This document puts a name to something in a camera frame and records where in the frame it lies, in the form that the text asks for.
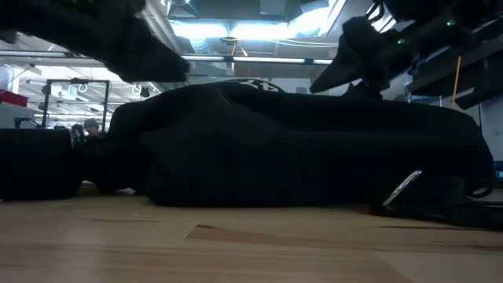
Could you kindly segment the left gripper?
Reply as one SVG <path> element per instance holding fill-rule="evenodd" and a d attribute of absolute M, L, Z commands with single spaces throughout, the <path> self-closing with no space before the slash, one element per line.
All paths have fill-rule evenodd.
<path fill-rule="evenodd" d="M 137 17 L 145 0 L 23 0 L 23 31 L 86 55 L 109 55 L 125 82 L 186 80 L 189 63 Z"/>

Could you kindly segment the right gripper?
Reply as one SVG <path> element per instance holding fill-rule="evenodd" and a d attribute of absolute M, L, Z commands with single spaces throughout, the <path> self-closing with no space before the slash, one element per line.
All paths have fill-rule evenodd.
<path fill-rule="evenodd" d="M 439 15 L 401 31 L 385 32 L 376 30 L 365 16 L 352 17 L 343 23 L 342 30 L 337 53 L 311 84 L 312 93 L 350 83 L 342 98 L 382 101 L 380 92 L 390 86 L 384 54 L 392 39 L 402 61 L 400 71 L 409 74 L 439 50 L 470 46 L 475 41 L 472 29 L 454 15 Z"/>

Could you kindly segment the black backpack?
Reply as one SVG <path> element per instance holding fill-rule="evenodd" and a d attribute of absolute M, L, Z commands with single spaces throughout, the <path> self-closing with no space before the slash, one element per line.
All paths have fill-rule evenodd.
<path fill-rule="evenodd" d="M 272 92 L 239 81 L 119 106 L 80 151 L 99 189 L 178 207 L 295 207 L 385 198 L 414 171 L 471 193 L 494 177 L 474 119 L 398 101 Z"/>

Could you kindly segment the black cylindrical pouch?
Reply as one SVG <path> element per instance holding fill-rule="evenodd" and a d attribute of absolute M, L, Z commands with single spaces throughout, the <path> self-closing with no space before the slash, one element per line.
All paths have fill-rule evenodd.
<path fill-rule="evenodd" d="M 71 198 L 81 183 L 68 130 L 0 129 L 0 200 Z"/>

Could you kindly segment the black slab device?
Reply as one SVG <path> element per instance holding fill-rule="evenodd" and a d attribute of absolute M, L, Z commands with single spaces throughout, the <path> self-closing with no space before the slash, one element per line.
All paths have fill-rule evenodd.
<path fill-rule="evenodd" d="M 449 209 L 450 224 L 503 232 L 503 201 L 466 200 Z"/>

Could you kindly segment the long ceiling tube light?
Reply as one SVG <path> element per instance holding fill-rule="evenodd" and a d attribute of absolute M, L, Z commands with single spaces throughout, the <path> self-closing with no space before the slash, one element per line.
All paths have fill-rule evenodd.
<path fill-rule="evenodd" d="M 192 62 L 249 62 L 249 63 L 271 63 L 271 64 L 306 64 L 306 65 L 330 65 L 329 59 L 311 58 L 287 58 L 287 57 L 246 57 L 246 56 L 202 56 L 202 55 L 182 55 L 182 58 Z"/>
<path fill-rule="evenodd" d="M 70 52 L 0 50 L 1 62 L 42 62 L 44 64 L 100 64 L 93 58 Z"/>

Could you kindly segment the person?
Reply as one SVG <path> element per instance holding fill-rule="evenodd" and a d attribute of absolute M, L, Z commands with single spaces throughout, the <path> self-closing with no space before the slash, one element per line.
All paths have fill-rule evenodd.
<path fill-rule="evenodd" d="M 86 140 L 105 138 L 106 133 L 100 130 L 96 119 L 85 119 L 83 124 L 75 124 L 71 128 L 73 138 L 85 138 Z"/>

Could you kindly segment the silver curved metal rim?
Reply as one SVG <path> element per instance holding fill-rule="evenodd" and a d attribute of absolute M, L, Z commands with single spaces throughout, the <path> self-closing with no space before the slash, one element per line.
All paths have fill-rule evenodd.
<path fill-rule="evenodd" d="M 411 174 L 409 174 L 388 196 L 388 198 L 382 203 L 384 207 L 389 207 L 391 203 L 402 194 L 404 189 L 408 187 L 411 183 L 413 183 L 416 179 L 418 179 L 422 175 L 422 170 L 415 170 Z"/>

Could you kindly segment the red box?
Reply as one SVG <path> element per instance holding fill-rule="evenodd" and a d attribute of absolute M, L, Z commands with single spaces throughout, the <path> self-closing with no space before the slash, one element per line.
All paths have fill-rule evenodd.
<path fill-rule="evenodd" d="M 28 98 L 23 95 L 10 92 L 8 90 L 0 90 L 0 102 L 9 103 L 11 105 L 18 105 L 21 107 L 27 107 Z"/>

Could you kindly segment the white cabinet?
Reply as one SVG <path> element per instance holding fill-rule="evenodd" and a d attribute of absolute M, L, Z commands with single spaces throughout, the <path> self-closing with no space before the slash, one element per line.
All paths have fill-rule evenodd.
<path fill-rule="evenodd" d="M 0 102 L 0 129 L 38 129 L 35 111 L 19 105 Z"/>

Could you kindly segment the whiteboard on stand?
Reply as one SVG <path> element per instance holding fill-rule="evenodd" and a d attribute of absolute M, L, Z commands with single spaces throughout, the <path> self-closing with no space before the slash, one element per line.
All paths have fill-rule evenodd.
<path fill-rule="evenodd" d="M 479 105 L 483 137 L 495 161 L 503 161 L 503 100 Z"/>

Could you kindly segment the silver ribbed ceiling duct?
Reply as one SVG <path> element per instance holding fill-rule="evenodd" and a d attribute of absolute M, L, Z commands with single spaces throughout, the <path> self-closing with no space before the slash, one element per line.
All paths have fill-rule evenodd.
<path fill-rule="evenodd" d="M 167 19 L 170 6 L 163 6 L 161 0 L 145 0 L 142 17 L 147 22 L 152 33 L 168 48 L 176 53 L 183 54 L 183 48 L 174 34 L 173 28 Z"/>

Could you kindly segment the black metal workstation frame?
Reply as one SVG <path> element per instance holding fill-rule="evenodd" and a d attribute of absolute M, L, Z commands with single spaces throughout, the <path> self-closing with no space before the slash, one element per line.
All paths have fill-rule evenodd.
<path fill-rule="evenodd" d="M 72 78 L 72 79 L 47 79 L 46 80 L 46 85 L 42 88 L 42 93 L 44 94 L 44 102 L 43 102 L 43 108 L 42 108 L 42 123 L 41 126 L 46 128 L 47 127 L 47 121 L 49 119 L 49 114 L 48 114 L 48 109 L 49 109 L 49 100 L 50 100 L 50 95 L 51 95 L 51 87 L 53 83 L 68 83 L 70 85 L 88 85 L 89 83 L 102 83 L 105 85 L 105 97 L 104 100 L 101 102 L 101 106 L 103 107 L 102 112 L 102 124 L 101 124 L 101 129 L 102 132 L 105 132 L 105 125 L 107 122 L 107 115 L 108 115 L 108 101 L 109 101 L 109 94 L 111 90 L 111 82 L 109 80 L 96 80 L 96 79 L 82 79 L 82 78 Z"/>

